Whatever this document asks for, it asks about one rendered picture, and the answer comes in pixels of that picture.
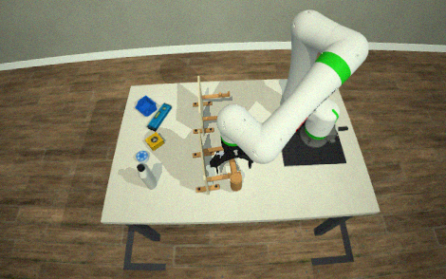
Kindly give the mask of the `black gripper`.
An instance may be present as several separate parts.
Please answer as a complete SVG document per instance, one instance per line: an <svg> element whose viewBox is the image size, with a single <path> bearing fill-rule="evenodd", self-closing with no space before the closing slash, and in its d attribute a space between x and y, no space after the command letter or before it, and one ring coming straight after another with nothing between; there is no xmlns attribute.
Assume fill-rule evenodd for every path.
<svg viewBox="0 0 446 279"><path fill-rule="evenodd" d="M241 154L242 153L242 154ZM231 154L226 152L225 150L222 153L219 153L219 151L216 151L216 154L214 155L214 157L212 158L212 160L210 161L210 166L216 168L216 173L218 174L218 166L220 164L222 164L225 161L228 161L231 158L244 158L245 160L248 161L248 165L249 165L249 169L251 168L251 165L253 163L253 160L251 160L246 153L244 153L244 151L242 150L241 152L237 153L238 155L236 156L235 154ZM241 154L241 155L240 155ZM221 157L222 156L222 157Z"/></svg>

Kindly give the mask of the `grey bottle with black cap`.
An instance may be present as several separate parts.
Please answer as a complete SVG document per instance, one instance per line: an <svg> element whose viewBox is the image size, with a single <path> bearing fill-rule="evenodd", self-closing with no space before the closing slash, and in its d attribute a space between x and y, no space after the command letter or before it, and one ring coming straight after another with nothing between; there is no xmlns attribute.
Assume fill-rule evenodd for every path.
<svg viewBox="0 0 446 279"><path fill-rule="evenodd" d="M144 167L145 166L145 167ZM147 164L142 163L137 166L139 170L139 177L144 182L144 184L150 189L153 190L157 187L157 181Z"/></svg>

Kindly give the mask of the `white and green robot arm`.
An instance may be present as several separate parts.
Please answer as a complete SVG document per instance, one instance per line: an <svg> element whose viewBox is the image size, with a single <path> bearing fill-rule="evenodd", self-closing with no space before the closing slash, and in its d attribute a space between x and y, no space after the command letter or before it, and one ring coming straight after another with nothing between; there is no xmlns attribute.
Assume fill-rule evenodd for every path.
<svg viewBox="0 0 446 279"><path fill-rule="evenodd" d="M294 17L290 32L291 60L284 102L262 123L238 104L223 107L216 123L226 152L237 156L243 150L254 162L266 164L278 157L305 120L300 139L311 148L320 148L327 141L334 143L338 131L348 130L347 126L334 125L340 108L328 97L364 62L367 40L358 31L312 9ZM322 54L316 60L318 52Z"/></svg>

